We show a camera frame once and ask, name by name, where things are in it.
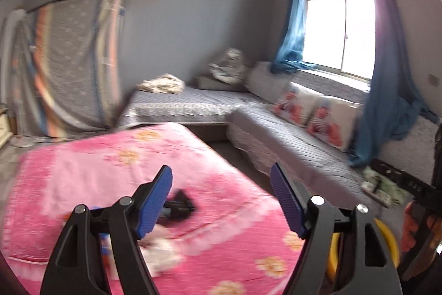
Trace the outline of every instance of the yellow hose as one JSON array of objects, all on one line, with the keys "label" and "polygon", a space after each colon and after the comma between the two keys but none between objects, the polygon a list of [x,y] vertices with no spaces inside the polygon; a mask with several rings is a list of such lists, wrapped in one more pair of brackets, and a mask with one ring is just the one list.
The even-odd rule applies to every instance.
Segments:
[{"label": "yellow hose", "polygon": [[[385,242],[387,243],[388,250],[390,250],[391,258],[393,260],[394,266],[399,265],[399,247],[397,246],[396,238],[391,232],[390,228],[386,226],[379,219],[375,219],[376,224],[381,230],[384,236]],[[328,256],[327,264],[327,275],[331,281],[335,280],[336,269],[338,267],[338,243],[339,243],[340,233],[334,233],[331,238],[330,254]]]}]

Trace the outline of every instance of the pink floral bedspread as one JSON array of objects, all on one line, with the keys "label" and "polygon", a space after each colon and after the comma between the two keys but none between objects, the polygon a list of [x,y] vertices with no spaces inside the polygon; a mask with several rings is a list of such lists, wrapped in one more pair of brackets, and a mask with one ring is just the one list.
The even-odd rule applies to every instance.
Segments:
[{"label": "pink floral bedspread", "polygon": [[[171,194],[184,189],[197,211],[170,228],[184,261],[155,278],[166,295],[281,294],[303,242],[279,203],[185,127],[163,123],[43,147],[22,159],[4,219],[2,252],[37,295],[61,231],[79,203],[107,207],[162,165]],[[110,280],[114,295],[119,282]]]}]

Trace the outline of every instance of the printed pillow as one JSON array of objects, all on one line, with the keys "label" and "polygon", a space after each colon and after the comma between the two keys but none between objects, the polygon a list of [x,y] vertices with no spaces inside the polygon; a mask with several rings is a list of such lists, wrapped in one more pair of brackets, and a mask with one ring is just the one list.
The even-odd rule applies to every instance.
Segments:
[{"label": "printed pillow", "polygon": [[290,83],[293,74],[270,73],[270,62],[258,62],[247,75],[245,86],[251,92],[269,103],[276,103]]},{"label": "printed pillow", "polygon": [[351,141],[360,106],[344,99],[324,96],[317,103],[307,125],[307,132],[345,152]]},{"label": "printed pillow", "polygon": [[321,96],[321,93],[313,89],[290,83],[287,90],[272,106],[272,111],[290,123],[305,127]]}]

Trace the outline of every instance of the black object on blanket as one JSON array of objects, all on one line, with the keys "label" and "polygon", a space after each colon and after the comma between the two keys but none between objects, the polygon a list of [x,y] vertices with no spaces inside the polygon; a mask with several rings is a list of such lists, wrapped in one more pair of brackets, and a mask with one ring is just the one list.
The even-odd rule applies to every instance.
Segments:
[{"label": "black object on blanket", "polygon": [[163,209],[160,211],[157,223],[164,224],[169,220],[184,220],[187,219],[195,211],[190,198],[179,190],[172,200],[167,200],[164,203]]}]

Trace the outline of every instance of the blue gripper pad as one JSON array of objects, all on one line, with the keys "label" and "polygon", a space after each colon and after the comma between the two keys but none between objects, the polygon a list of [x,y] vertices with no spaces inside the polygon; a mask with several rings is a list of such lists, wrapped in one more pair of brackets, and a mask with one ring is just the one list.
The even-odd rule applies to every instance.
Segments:
[{"label": "blue gripper pad", "polygon": [[136,228],[140,239],[153,230],[171,187],[172,169],[164,166],[161,173],[155,177],[149,195],[140,209],[138,227]]},{"label": "blue gripper pad", "polygon": [[293,193],[286,176],[277,164],[274,164],[271,168],[270,184],[276,198],[278,198],[290,230],[297,233],[300,238],[304,238],[307,234],[307,229],[304,226],[304,209]]}]

